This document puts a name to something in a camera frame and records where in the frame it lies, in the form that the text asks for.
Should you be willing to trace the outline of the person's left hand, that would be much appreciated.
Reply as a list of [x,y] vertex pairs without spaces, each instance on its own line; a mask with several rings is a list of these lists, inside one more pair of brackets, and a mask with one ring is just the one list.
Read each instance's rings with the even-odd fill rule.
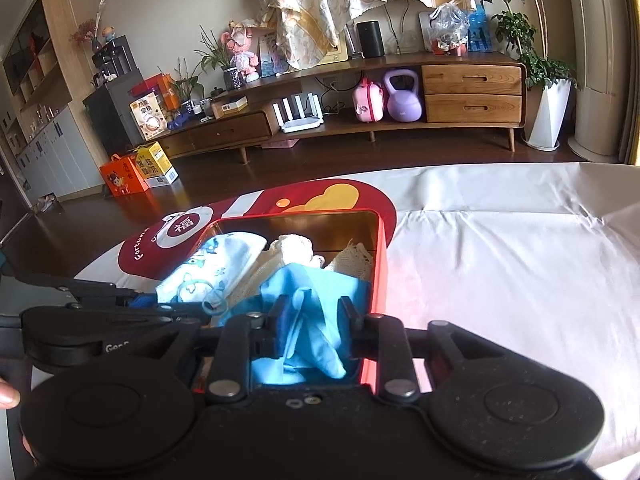
[[[0,398],[2,411],[11,411],[17,408],[21,402],[21,393],[10,385],[4,378],[0,378]],[[6,423],[6,440],[15,443],[17,438],[21,438],[21,444],[24,450],[32,455],[32,447],[25,438],[19,426]]]

